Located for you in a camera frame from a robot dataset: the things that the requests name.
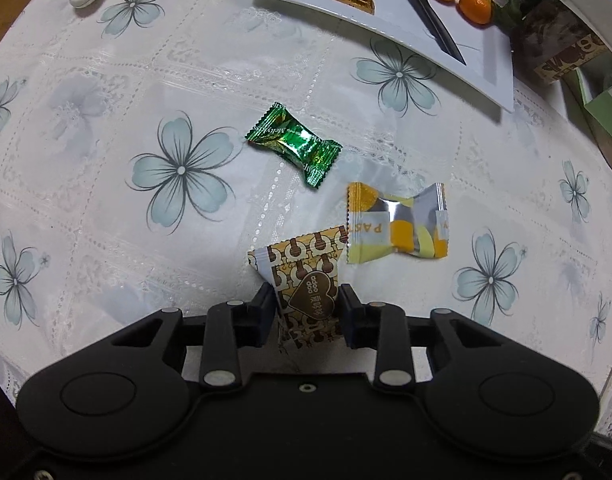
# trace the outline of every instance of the green leaves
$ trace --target green leaves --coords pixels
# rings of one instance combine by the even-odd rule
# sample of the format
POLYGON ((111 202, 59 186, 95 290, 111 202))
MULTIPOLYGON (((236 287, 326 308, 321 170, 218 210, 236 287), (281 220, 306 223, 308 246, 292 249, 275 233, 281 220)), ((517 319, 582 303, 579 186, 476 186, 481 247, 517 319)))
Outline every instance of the green leaves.
POLYGON ((500 7, 493 0, 492 2, 492 22, 499 27, 504 34, 510 35, 511 30, 517 27, 523 15, 521 13, 521 0, 508 0, 505 6, 500 7))

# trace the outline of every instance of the green box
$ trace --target green box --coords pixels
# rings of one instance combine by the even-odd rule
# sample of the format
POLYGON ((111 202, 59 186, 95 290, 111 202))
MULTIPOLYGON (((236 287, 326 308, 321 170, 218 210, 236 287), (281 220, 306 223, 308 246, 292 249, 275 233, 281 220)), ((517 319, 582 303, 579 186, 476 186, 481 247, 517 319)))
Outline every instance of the green box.
POLYGON ((583 106, 612 136, 612 84, 604 89, 612 74, 612 53, 605 52, 576 69, 583 106))

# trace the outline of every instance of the table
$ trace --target table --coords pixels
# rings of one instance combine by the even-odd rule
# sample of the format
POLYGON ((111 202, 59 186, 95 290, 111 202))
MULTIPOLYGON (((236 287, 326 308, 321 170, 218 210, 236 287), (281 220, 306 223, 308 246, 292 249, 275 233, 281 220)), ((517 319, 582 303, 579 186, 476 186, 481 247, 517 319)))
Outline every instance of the table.
MULTIPOLYGON (((341 282, 409 315, 453 308, 607 385, 598 429, 612 434, 612 172, 586 131, 518 79, 509 114, 388 40, 268 0, 33 0, 14 23, 0 385, 14 402, 37 370, 163 306, 251 298, 246 251, 344 223, 356 180, 404 196, 444 182, 449 255, 342 261, 341 282), (317 191, 242 141, 275 101, 343 145, 317 191), (217 138, 230 142, 188 161, 217 138)), ((340 340, 241 358, 248 373, 374 366, 340 340)), ((194 352, 184 376, 197 366, 194 352)))

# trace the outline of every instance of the yellow and silver candy wrapper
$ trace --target yellow and silver candy wrapper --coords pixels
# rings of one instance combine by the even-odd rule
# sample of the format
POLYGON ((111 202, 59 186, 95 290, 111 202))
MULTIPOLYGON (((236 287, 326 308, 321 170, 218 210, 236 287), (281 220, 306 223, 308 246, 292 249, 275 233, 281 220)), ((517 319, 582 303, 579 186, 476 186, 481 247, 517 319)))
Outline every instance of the yellow and silver candy wrapper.
POLYGON ((381 193, 361 182, 348 186, 349 264, 390 253, 443 258, 448 238, 443 184, 433 184, 412 198, 381 193))
POLYGON ((250 265, 275 287, 279 344, 303 348, 342 334, 333 311, 346 241, 345 227, 338 226, 248 252, 250 265))

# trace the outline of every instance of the green candy wrapper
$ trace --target green candy wrapper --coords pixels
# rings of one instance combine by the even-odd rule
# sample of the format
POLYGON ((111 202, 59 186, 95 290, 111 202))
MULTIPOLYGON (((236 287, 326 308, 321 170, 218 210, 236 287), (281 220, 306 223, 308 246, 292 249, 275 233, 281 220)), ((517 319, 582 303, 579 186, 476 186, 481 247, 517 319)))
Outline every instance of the green candy wrapper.
POLYGON ((342 145, 322 140, 275 103, 246 136, 248 142, 265 146, 301 168, 306 184, 319 187, 342 145))

